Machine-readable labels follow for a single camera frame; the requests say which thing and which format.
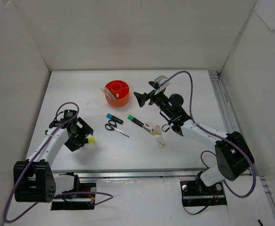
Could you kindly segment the blue slim highlighter pen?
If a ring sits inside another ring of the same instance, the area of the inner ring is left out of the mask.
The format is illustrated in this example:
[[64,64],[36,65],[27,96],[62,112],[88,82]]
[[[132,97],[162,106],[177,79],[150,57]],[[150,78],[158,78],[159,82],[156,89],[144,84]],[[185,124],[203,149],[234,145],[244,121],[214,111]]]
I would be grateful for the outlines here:
[[105,87],[104,90],[106,91],[106,93],[109,95],[111,99],[114,99],[114,95],[110,92],[110,90],[107,87]]

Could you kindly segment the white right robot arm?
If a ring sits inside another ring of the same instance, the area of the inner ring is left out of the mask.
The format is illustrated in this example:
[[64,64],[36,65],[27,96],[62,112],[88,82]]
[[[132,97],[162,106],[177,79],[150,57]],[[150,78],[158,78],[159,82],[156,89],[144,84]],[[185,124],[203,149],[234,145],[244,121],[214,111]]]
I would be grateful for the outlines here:
[[220,132],[193,121],[192,116],[182,107],[184,99],[181,95],[172,94],[168,97],[164,90],[159,89],[158,83],[151,81],[149,84],[154,88],[151,92],[134,92],[139,106],[143,107],[145,103],[158,106],[169,129],[215,151],[215,166],[197,175],[197,192],[206,194],[215,183],[225,179],[235,181],[247,169],[254,168],[254,158],[241,133]]

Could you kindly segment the yellow cap black highlighter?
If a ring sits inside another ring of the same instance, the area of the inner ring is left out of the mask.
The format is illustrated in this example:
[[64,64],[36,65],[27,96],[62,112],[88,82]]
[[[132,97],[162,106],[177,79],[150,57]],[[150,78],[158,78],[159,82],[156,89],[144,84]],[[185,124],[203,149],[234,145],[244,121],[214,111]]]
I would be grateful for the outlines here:
[[95,142],[95,138],[94,137],[88,137],[85,139],[85,143],[94,143]]

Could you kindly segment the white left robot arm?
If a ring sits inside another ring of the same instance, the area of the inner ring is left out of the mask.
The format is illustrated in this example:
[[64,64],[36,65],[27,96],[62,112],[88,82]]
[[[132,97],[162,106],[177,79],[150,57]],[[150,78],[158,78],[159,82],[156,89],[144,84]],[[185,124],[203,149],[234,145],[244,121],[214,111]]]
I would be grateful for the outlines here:
[[17,161],[13,168],[14,197],[17,202],[52,202],[66,193],[77,197],[81,192],[79,177],[74,173],[54,176],[51,166],[62,147],[74,152],[89,142],[94,130],[76,110],[64,110],[63,117],[54,119],[38,149],[25,161]]

